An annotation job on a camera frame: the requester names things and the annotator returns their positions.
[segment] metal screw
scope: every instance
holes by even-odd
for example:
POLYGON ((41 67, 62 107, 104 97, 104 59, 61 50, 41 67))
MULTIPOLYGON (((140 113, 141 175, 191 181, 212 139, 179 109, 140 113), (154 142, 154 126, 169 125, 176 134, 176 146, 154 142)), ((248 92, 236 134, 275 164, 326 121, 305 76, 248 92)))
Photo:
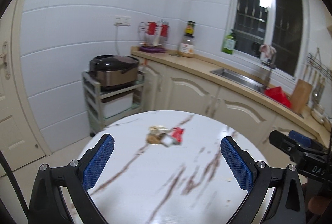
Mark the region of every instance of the metal screw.
POLYGON ((258 161, 258 162, 257 162, 257 166, 258 166, 259 168, 265 168, 266 164, 265 164, 264 161, 258 161))
POLYGON ((295 166, 292 165, 292 164, 290 164, 290 165, 288 166, 288 168, 289 168, 291 171, 295 171, 295 170, 296 170, 295 166))
POLYGON ((77 160, 77 159, 72 160, 72 161, 70 162, 70 166, 71 166, 71 167, 76 167, 77 165, 78 165, 78 160, 77 160))
POLYGON ((41 167, 40 167, 41 171, 45 171, 46 169, 47 169, 47 164, 41 165, 41 167))

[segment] sink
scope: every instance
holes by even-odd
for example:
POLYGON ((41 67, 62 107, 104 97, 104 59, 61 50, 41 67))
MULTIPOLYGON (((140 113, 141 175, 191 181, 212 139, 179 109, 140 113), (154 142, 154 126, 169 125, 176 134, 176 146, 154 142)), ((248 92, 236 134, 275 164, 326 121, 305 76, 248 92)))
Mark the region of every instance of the sink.
POLYGON ((233 72, 233 71, 230 71, 228 69, 225 69, 225 68, 220 68, 220 69, 217 69, 217 70, 214 70, 212 71, 211 73, 213 74, 216 74, 216 75, 219 75, 221 77, 224 77, 224 78, 227 78, 229 80, 232 80, 233 82, 236 82, 240 85, 243 85, 245 87, 248 87, 252 90, 255 90, 259 93, 263 93, 264 91, 264 85, 263 84, 260 84, 248 77, 245 77, 243 75, 240 75, 236 72, 233 72))

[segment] floor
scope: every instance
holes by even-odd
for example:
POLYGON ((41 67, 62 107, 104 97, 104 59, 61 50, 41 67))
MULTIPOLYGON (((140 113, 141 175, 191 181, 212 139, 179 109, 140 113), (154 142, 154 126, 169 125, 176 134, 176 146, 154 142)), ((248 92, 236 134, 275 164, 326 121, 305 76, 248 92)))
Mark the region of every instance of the floor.
MULTIPOLYGON (((70 161, 76 159, 79 156, 82 149, 90 141, 90 139, 91 137, 86 137, 81 141, 54 152, 50 156, 30 163, 29 165, 24 166, 14 172, 28 207, 32 187, 39 167, 44 163, 47 163, 50 167, 66 166, 70 161)), ((67 200, 68 193, 66 192, 66 188, 63 188, 63 194, 65 200, 67 200)), ((23 210, 21 209, 17 196, 7 176, 4 176, 0 179, 0 198, 17 224, 27 223, 27 219, 23 213, 23 210)))

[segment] electrical outlet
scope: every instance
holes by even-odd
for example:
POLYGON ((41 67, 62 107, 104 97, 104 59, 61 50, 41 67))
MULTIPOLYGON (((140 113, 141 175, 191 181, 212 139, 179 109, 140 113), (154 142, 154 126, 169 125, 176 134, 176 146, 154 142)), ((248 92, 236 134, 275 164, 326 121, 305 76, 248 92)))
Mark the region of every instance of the electrical outlet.
POLYGON ((132 18, 130 16, 116 16, 115 17, 115 26, 127 26, 130 27, 132 24, 132 18))

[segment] blue gripper pad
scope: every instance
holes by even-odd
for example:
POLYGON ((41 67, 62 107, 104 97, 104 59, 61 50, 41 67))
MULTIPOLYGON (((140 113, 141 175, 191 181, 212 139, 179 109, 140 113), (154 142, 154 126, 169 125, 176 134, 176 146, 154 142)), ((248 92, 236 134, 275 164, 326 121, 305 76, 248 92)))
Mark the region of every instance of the blue gripper pad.
POLYGON ((221 140, 220 149, 240 188, 250 192, 253 180, 247 165, 226 138, 221 140))
POLYGON ((83 172, 83 182, 82 186, 85 191, 93 188, 100 174, 102 173, 108 159, 114 150, 114 139, 110 135, 99 147, 99 150, 94 155, 90 163, 87 165, 86 169, 83 172))
POLYGON ((305 147, 311 147, 311 139, 296 131, 290 131, 288 137, 305 147))

